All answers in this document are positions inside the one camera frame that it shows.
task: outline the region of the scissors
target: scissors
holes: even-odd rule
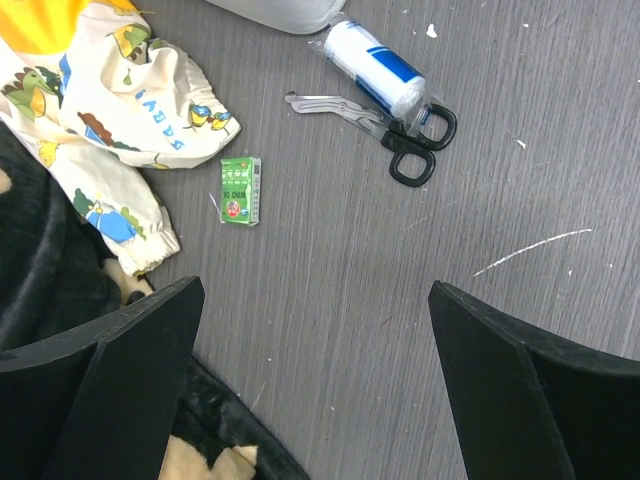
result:
[[[442,105],[431,105],[431,113],[447,122],[445,134],[436,141],[419,132],[417,135],[409,135],[397,120],[342,97],[299,96],[296,92],[289,92],[284,98],[298,113],[335,113],[380,140],[383,147],[393,152],[389,173],[398,182],[412,188],[424,185],[431,178],[436,168],[436,157],[433,152],[449,145],[458,125],[456,116],[450,110]],[[408,177],[399,170],[400,163],[407,154],[418,155],[426,163],[424,171],[415,178]]]

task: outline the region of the green box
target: green box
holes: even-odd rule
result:
[[[256,157],[222,160],[222,223],[255,225],[260,221],[260,170]]]

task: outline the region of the wood grain surface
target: wood grain surface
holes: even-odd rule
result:
[[[183,247],[152,280],[202,278],[197,354],[312,478],[466,478],[427,308],[436,279],[640,360],[636,0],[349,0],[459,117],[417,190],[365,133],[284,102],[363,100],[307,38],[202,0],[137,5],[242,124],[222,156],[264,161],[254,228],[218,222],[215,160],[146,175]]]

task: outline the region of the white bandage roll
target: white bandage roll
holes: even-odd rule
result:
[[[405,117],[424,96],[424,77],[353,20],[331,28],[324,53],[395,118]]]

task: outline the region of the yellow fabric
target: yellow fabric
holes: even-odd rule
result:
[[[0,36],[15,52],[64,52],[89,3],[111,5],[120,15],[137,12],[129,0],[0,0]]]

